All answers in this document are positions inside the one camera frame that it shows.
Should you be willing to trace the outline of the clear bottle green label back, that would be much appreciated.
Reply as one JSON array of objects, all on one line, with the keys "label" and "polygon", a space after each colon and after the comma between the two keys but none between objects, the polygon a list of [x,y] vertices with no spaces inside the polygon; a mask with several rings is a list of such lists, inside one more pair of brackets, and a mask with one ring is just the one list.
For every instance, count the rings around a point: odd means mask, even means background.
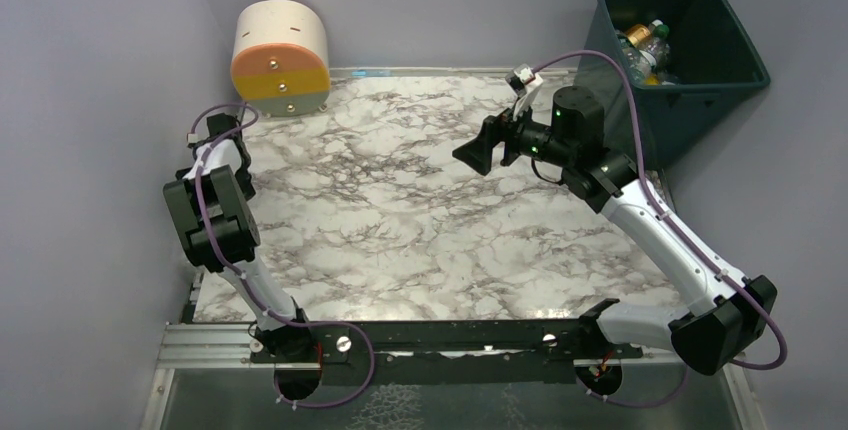
[{"label": "clear bottle green label back", "polygon": [[645,83],[653,74],[655,58],[635,47],[624,32],[617,30],[616,37],[624,55],[627,71],[634,82]]}]

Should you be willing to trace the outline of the amber tea bottle red label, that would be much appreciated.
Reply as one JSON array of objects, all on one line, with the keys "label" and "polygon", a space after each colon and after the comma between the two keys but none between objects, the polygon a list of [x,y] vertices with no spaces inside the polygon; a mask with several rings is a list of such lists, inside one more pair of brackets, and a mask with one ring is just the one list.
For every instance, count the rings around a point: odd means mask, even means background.
[{"label": "amber tea bottle red label", "polygon": [[632,26],[624,34],[627,43],[634,48],[639,48],[653,36],[652,30],[642,24]]}]

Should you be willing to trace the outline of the clear bottle green cap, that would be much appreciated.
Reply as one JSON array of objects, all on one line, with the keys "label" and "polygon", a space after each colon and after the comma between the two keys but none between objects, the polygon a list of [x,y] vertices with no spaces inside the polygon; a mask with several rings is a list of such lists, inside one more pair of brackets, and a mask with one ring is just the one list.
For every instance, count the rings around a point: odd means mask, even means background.
[{"label": "clear bottle green cap", "polygon": [[670,61],[670,28],[662,20],[654,20],[648,29],[651,36],[642,43],[640,50],[651,57],[655,70],[662,70]]}]

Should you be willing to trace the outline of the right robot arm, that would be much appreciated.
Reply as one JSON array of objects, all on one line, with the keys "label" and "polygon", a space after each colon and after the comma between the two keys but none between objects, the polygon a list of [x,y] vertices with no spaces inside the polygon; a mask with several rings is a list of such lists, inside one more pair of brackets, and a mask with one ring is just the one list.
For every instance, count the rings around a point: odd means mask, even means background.
[{"label": "right robot arm", "polygon": [[692,370],[713,375],[762,335],[777,289],[766,276],[748,278],[707,249],[603,137],[602,105],[587,88],[566,86],[554,93],[550,124],[512,107],[486,117],[475,138],[452,155],[480,175],[491,171],[498,144],[504,166],[527,156],[559,167],[559,184],[628,235],[683,301],[651,307],[609,299],[581,316],[584,341],[595,353],[614,344],[670,350]]}]

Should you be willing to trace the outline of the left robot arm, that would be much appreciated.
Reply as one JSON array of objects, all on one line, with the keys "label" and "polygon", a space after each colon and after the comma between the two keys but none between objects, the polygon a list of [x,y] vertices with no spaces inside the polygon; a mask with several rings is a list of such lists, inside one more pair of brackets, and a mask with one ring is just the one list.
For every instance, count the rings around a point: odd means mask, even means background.
[{"label": "left robot arm", "polygon": [[175,173],[163,196],[180,245],[195,267],[226,280],[255,316],[252,338],[272,356],[310,350],[314,339],[304,311],[274,281],[257,254],[259,230],[249,209],[255,196],[251,157],[235,116],[201,116],[208,137],[188,135],[194,161]]}]

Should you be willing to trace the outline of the dark green plastic bin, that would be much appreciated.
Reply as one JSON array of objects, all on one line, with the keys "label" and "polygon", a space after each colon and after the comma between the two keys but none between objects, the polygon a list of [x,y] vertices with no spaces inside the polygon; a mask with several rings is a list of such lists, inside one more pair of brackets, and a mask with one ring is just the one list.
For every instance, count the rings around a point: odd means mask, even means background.
[{"label": "dark green plastic bin", "polygon": [[767,88],[770,76],[728,0],[597,0],[585,47],[625,66],[617,34],[654,20],[670,28],[672,81],[630,82],[645,167],[661,170]]}]

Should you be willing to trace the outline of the round pastel drawer cabinet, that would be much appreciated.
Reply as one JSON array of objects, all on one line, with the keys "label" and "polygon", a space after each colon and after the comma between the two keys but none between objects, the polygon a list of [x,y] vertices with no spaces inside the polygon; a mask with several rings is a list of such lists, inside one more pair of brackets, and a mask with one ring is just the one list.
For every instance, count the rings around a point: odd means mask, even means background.
[{"label": "round pastel drawer cabinet", "polygon": [[241,99],[269,118],[318,111],[331,90],[321,18],[293,0],[247,6],[237,19],[230,75]]}]

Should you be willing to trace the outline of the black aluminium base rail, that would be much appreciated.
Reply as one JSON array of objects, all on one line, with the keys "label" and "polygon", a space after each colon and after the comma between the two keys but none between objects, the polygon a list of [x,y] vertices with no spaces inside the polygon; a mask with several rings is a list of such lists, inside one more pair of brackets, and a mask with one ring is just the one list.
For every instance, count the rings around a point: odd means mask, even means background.
[{"label": "black aluminium base rail", "polygon": [[364,321],[284,325],[176,324],[165,330],[157,365],[174,370],[271,370],[325,386],[573,384],[628,377],[634,368],[676,365],[674,353],[611,344],[585,318]]}]

